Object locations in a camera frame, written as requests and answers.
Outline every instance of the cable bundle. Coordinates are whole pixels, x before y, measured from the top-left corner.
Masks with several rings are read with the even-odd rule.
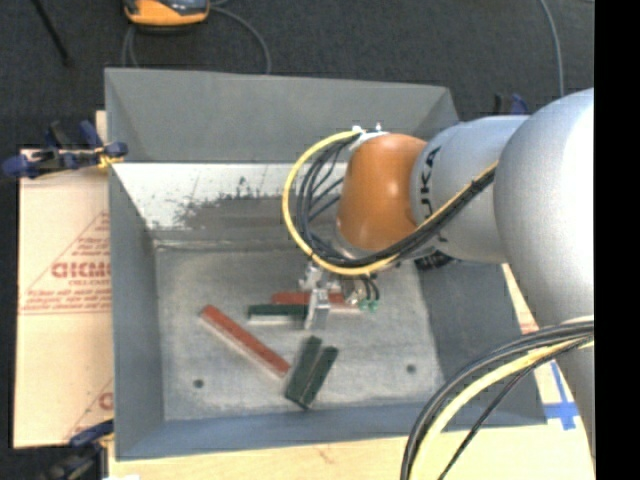
[[[342,182],[342,179],[321,190],[322,185],[333,172],[340,154],[363,134],[364,131],[361,129],[341,132],[313,145],[294,164],[287,177],[282,194],[282,215],[289,234],[296,244],[307,256],[325,270],[351,277],[369,277],[372,273],[393,262],[409,258],[412,253],[431,240],[469,201],[493,182],[497,166],[497,162],[492,164],[475,180],[472,180],[454,197],[438,208],[407,237],[381,251],[353,258],[336,250],[315,234],[311,229],[311,222],[322,211],[339,200],[339,196],[334,196],[322,205],[320,204],[329,192]],[[298,172],[305,162],[314,155],[317,156],[300,184],[296,203],[296,221],[294,223],[289,208],[289,195]],[[320,178],[320,172],[326,165],[329,166],[328,172]]]
[[[520,380],[538,366],[570,350],[589,345],[593,340],[592,318],[584,322],[562,324],[527,334],[460,370],[431,398],[418,416],[405,448],[401,480],[414,478],[414,471],[423,469],[428,459],[427,451],[436,436],[475,395],[502,379],[512,377],[472,426],[438,480],[446,476],[482,423]]]

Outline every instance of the yellow cable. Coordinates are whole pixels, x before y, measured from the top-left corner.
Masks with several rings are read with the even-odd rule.
[[[433,423],[429,426],[429,430],[425,434],[422,443],[420,444],[420,448],[418,449],[418,453],[416,454],[409,479],[414,480],[418,478],[418,475],[420,475],[422,478],[425,478],[425,476],[423,476],[421,472],[427,470],[427,450],[433,444],[438,434],[440,434],[440,432],[442,432],[442,430],[446,427],[451,418],[453,418],[460,410],[460,408],[467,402],[469,402],[469,400],[471,400],[482,390],[504,379],[505,377],[513,375],[514,373],[518,373],[528,366],[534,364],[539,359],[548,357],[554,352],[557,352],[558,350],[561,350],[563,348],[570,347],[571,345],[579,342],[581,339],[582,338],[567,340],[557,345],[534,350],[523,357],[519,357],[518,359],[515,359],[499,368],[496,368],[495,370],[490,371],[489,373],[480,377],[478,380],[474,381],[465,389],[463,389],[460,394],[458,394],[458,396],[456,396],[453,400],[451,400],[451,402],[449,402],[449,404],[445,406],[445,408],[440,412],[440,414],[438,414],[438,416],[433,420]],[[584,345],[583,347],[586,346],[593,346],[593,341]]]
[[[360,133],[362,133],[362,130],[352,130],[352,131],[347,131],[347,132],[336,133],[334,135],[331,135],[330,137],[327,137],[326,139],[321,140],[320,142],[317,142],[313,146],[311,146],[309,149],[307,149],[307,151],[305,151],[302,154],[302,156],[300,158],[298,158],[296,163],[293,165],[291,171],[289,172],[289,176],[287,177],[287,180],[285,181],[284,189],[282,191],[282,216],[284,218],[284,222],[285,222],[285,225],[287,226],[287,230],[289,231],[289,234],[291,235],[293,240],[296,242],[298,247],[300,247],[300,249],[302,249],[302,251],[307,256],[309,256],[315,263],[317,263],[320,267],[324,268],[325,270],[328,270],[329,272],[333,272],[335,274],[340,274],[340,275],[345,275],[345,276],[360,276],[360,275],[367,275],[368,276],[368,275],[372,274],[373,272],[375,272],[376,270],[379,270],[379,269],[389,265],[393,261],[395,261],[398,258],[399,253],[398,254],[394,254],[392,256],[389,256],[388,258],[384,258],[384,259],[372,262],[372,263],[370,263],[368,265],[364,265],[362,267],[341,267],[339,265],[335,265],[333,263],[330,263],[330,262],[318,257],[315,254],[315,252],[313,251],[313,248],[307,242],[305,242],[304,239],[300,236],[300,234],[298,233],[298,230],[296,229],[296,227],[295,227],[295,225],[293,223],[293,219],[291,217],[291,211],[289,209],[289,193],[291,192],[291,187],[293,186],[293,182],[295,181],[296,176],[298,175],[298,171],[300,171],[300,169],[302,168],[304,163],[309,158],[311,158],[318,151],[326,148],[327,146],[330,146],[331,144],[333,144],[335,142],[339,142],[341,140],[348,139],[348,138],[353,137],[353,136],[355,136],[357,134],[360,134]],[[477,178],[483,177],[485,174],[489,173],[492,169],[495,169],[497,165],[498,165],[498,162],[497,161],[494,162],[487,169],[485,169],[482,173],[480,173],[480,175],[477,176]],[[416,230],[413,233],[416,233],[421,228],[429,225],[431,222],[433,222],[433,220],[437,219],[443,212],[448,210],[451,206],[455,205],[458,202],[458,198],[461,196],[461,194],[465,190],[467,190],[469,188],[470,185],[471,185],[471,183],[467,184],[460,191],[458,191],[458,193],[456,193],[456,195],[454,195],[445,204],[443,204],[434,213],[432,213],[429,216],[428,219],[423,221],[416,228]]]

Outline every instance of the black cable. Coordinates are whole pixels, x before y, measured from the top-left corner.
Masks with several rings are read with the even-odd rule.
[[[315,212],[313,212],[312,214],[309,215],[309,217],[308,217],[309,218],[309,222],[311,222],[313,219],[315,219],[318,215],[320,215],[326,209],[328,209],[331,206],[333,206],[334,204],[336,204],[338,201],[340,201],[340,196],[334,196],[331,199],[329,199],[329,201],[327,201],[320,208],[318,208]]]
[[[269,53],[269,47],[267,46],[266,41],[260,35],[260,33],[248,21],[241,18],[237,14],[232,13],[231,11],[223,9],[222,7],[212,7],[211,11],[217,12],[218,14],[223,14],[237,21],[238,23],[243,25],[249,32],[253,34],[253,36],[258,40],[258,43],[260,43],[260,47],[262,48],[262,53],[264,55],[264,62],[265,62],[264,74],[270,75],[271,74],[271,54]]]
[[[438,480],[444,480],[444,478],[447,476],[447,474],[449,473],[451,468],[455,465],[455,463],[458,461],[458,459],[461,457],[461,455],[467,449],[467,447],[469,446],[469,444],[471,443],[473,438],[476,436],[476,434],[480,430],[480,427],[484,424],[484,422],[491,415],[491,413],[498,407],[498,405],[500,405],[502,400],[504,400],[504,398],[513,390],[513,388],[515,388],[515,386],[522,379],[527,377],[532,371],[534,371],[539,366],[542,366],[543,364],[546,364],[546,363],[556,359],[558,356],[560,356],[562,354],[565,354],[565,353],[569,352],[570,350],[574,350],[574,349],[579,348],[579,347],[581,347],[583,345],[586,345],[588,342],[590,342],[592,340],[593,340],[592,337],[591,338],[584,338],[584,339],[582,339],[581,341],[579,341],[577,343],[572,343],[571,345],[567,345],[567,347],[565,347],[563,349],[560,349],[560,350],[554,352],[553,354],[550,354],[547,357],[542,357],[542,358],[538,359],[535,363],[531,364],[530,366],[528,366],[527,368],[525,368],[524,370],[519,372],[517,375],[515,375],[502,388],[500,393],[498,393],[498,395],[485,408],[485,410],[482,412],[480,417],[473,424],[473,426],[471,427],[471,429],[469,430],[469,432],[465,436],[464,440],[462,441],[462,443],[460,443],[460,445],[456,449],[455,453],[453,454],[453,456],[449,460],[449,463],[447,464],[447,466],[444,468],[442,473],[440,473],[440,476],[438,477]]]
[[[49,33],[49,36],[53,40],[53,43],[55,44],[56,49],[58,50],[58,53],[60,54],[60,58],[62,59],[62,64],[67,68],[68,67],[72,67],[73,66],[73,59],[71,58],[71,56],[69,55],[69,52],[65,48],[64,43],[62,42],[62,39],[60,38],[60,35],[58,34],[58,31],[56,30],[55,26],[53,25],[53,22],[51,21],[51,18],[49,18],[49,15],[47,14],[47,11],[45,10],[44,6],[42,5],[42,2],[40,2],[40,0],[31,0],[31,2],[33,3],[34,7],[36,8],[36,11],[38,12],[38,16],[40,16],[40,19],[42,20],[42,23],[44,24],[45,28],[47,29],[47,32]]]
[[[533,349],[557,345],[569,339],[590,337],[593,336],[593,332],[593,321],[561,324],[554,327],[543,328],[501,346],[462,368],[431,397],[416,419],[405,447],[400,473],[401,480],[407,480],[409,478],[409,472],[418,448],[431,422],[438,415],[450,395],[469,384],[469,382],[472,381],[470,378],[472,379],[474,376],[481,375],[481,372],[490,370],[492,367],[496,367],[496,365],[500,366],[504,364],[504,362],[522,356]]]

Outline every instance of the blue clamp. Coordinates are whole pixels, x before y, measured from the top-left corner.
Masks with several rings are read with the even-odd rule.
[[[60,123],[51,123],[44,140],[46,147],[31,155],[15,155],[2,162],[2,171],[12,178],[37,178],[44,174],[76,170],[93,165],[105,166],[122,159],[129,148],[124,142],[105,145],[89,121],[80,123],[81,142],[71,141]]]
[[[107,420],[71,438],[75,452],[41,473],[37,480],[79,480],[95,467],[99,477],[107,476],[107,453],[100,439],[113,433],[113,420]]]

